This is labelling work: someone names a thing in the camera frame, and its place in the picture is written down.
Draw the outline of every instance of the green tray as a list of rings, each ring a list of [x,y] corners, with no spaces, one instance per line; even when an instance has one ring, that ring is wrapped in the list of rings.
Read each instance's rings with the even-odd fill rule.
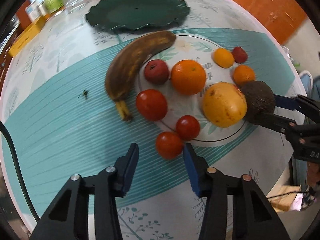
[[[190,8],[181,0],[101,0],[90,8],[86,19],[103,30],[139,30],[181,23]]]

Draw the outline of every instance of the dark brown avocado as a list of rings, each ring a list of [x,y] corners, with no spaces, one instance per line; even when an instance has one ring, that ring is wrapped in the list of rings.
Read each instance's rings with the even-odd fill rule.
[[[250,123],[259,125],[259,113],[273,113],[276,108],[276,100],[270,87],[262,81],[249,81],[241,87],[247,101],[248,110],[244,119]]]

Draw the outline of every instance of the scalloped edge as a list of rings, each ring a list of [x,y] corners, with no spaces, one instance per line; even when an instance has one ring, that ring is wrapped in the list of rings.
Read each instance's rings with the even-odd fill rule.
[[[102,6],[102,4],[104,4],[105,2],[108,2],[108,0],[100,0],[97,5],[91,6],[89,12],[85,15],[85,18],[86,18],[87,22],[92,27],[99,27],[99,28],[102,28],[103,30],[107,30],[107,31],[117,30],[117,29],[121,29],[121,28],[125,28],[127,30],[136,31],[136,30],[140,30],[140,29],[142,29],[144,27],[147,27],[147,26],[149,26],[149,27],[165,27],[165,26],[168,26],[169,24],[172,24],[174,22],[181,22],[190,13],[190,7],[187,5],[185,0],[172,0],[172,1],[177,2],[176,6],[179,6],[179,5],[182,4],[182,6],[179,6],[179,12],[180,13],[177,14],[177,17],[170,19],[169,22],[164,23],[164,24],[148,23],[148,24],[145,24],[145,25],[142,25],[142,26],[139,26],[139,27],[130,27],[128,24],[124,24],[124,25],[116,25],[116,26],[113,26],[112,28],[106,27],[104,24],[96,24],[96,25],[91,24],[90,21],[88,20],[88,17],[87,17],[88,14],[90,14],[90,13],[94,14],[95,13],[94,11],[98,10]]]

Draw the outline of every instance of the human hand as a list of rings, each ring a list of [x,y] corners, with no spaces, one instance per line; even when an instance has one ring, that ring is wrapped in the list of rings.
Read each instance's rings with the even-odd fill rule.
[[[320,165],[307,162],[307,182],[310,187],[314,187],[320,181]]]

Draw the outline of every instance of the banana stem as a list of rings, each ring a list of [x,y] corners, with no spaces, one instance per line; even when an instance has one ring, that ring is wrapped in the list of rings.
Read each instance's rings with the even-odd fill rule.
[[[123,121],[131,121],[133,119],[133,116],[131,115],[126,103],[123,100],[116,101],[115,104]]]

